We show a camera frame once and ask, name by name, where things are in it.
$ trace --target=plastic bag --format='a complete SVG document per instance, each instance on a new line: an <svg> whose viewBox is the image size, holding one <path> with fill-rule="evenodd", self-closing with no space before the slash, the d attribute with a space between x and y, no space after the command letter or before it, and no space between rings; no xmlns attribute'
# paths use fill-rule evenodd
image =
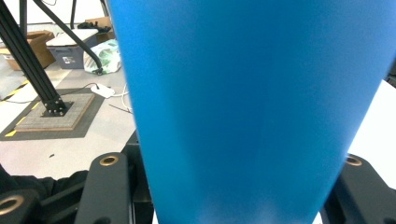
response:
<svg viewBox="0 0 396 224"><path fill-rule="evenodd" d="M117 40L107 40L91 48L91 50L98 56L102 63L102 75L119 71L121 68L121 58ZM84 70L89 73L94 73L97 69L96 62L84 51Z"/></svg>

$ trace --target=white power adapter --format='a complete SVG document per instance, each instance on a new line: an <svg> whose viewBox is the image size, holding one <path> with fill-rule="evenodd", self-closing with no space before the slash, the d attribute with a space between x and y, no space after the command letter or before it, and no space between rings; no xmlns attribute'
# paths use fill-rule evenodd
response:
<svg viewBox="0 0 396 224"><path fill-rule="evenodd" d="M113 89L111 89L107 86L104 86L102 84L97 84L97 86L96 85L92 86L91 91L93 91L94 93L96 93L98 95L105 97L106 99L116 93Z"/></svg>

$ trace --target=brown box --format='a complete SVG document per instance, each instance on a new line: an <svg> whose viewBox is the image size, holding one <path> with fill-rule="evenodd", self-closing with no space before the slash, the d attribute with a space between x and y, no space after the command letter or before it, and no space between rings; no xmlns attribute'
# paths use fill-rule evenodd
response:
<svg viewBox="0 0 396 224"><path fill-rule="evenodd" d="M93 24L98 22L99 27L105 27L105 26L111 27L111 30L108 33L96 35L96 40L98 41L98 44L103 43L109 39L115 38L113 25L111 24L111 20L109 17L100 17L100 18L95 18L95 19L89 19L89 20L85 20L85 22L92 22Z"/></svg>
<svg viewBox="0 0 396 224"><path fill-rule="evenodd" d="M43 68L47 67L48 65L55 62L50 51L47 49L46 42L53 39L54 35L53 32L50 31L33 31L28 32L27 34L27 42L29 43L30 47L32 48L35 56L37 57L38 61L41 63ZM2 54L5 59L7 60L9 66L15 70L20 71L21 68L18 63L15 61L14 57L12 57L9 50L6 46L0 46L0 54Z"/></svg>

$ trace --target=blue object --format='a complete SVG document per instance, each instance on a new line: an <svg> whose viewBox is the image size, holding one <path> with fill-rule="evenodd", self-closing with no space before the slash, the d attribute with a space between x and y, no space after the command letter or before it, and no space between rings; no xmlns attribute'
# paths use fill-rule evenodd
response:
<svg viewBox="0 0 396 224"><path fill-rule="evenodd" d="M310 223L388 72L395 1L109 1L161 224Z"/></svg>

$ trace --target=box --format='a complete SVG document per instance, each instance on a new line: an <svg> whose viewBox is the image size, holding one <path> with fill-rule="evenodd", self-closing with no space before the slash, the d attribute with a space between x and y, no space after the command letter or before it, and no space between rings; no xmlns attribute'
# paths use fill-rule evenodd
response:
<svg viewBox="0 0 396 224"><path fill-rule="evenodd" d="M73 30L88 48L97 45L96 29ZM47 48L62 69L83 69L84 50L67 34L62 34L47 42Z"/></svg>
<svg viewBox="0 0 396 224"><path fill-rule="evenodd" d="M27 42L43 68L55 62L55 59L46 47L46 42L53 38L53 32L50 31L34 31L27 33ZM5 45L0 46L0 54L3 55L12 70L21 71L20 66Z"/></svg>
<svg viewBox="0 0 396 224"><path fill-rule="evenodd" d="M105 27L105 26L111 27L111 30L108 33L96 34L96 40L97 40L98 44L103 43L109 39L115 39L113 25L111 24L111 20L109 17L100 17L100 18L95 18L95 19L89 19L89 20L85 20L85 22L92 22L93 24L98 22L99 27Z"/></svg>

